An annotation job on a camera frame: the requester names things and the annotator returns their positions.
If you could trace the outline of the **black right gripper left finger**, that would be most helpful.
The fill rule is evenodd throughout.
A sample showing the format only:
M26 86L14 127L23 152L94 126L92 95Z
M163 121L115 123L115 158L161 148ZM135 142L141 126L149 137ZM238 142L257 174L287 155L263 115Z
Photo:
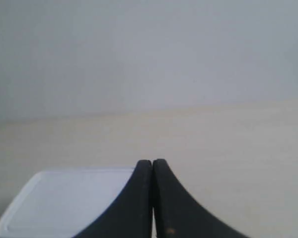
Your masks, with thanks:
M76 238L150 238L152 163L139 160L110 206Z

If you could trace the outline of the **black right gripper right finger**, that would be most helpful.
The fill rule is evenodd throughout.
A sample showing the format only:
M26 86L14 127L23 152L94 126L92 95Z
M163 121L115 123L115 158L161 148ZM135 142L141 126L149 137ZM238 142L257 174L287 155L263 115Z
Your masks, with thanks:
M153 209L158 238L245 238L201 206L165 159L153 162Z

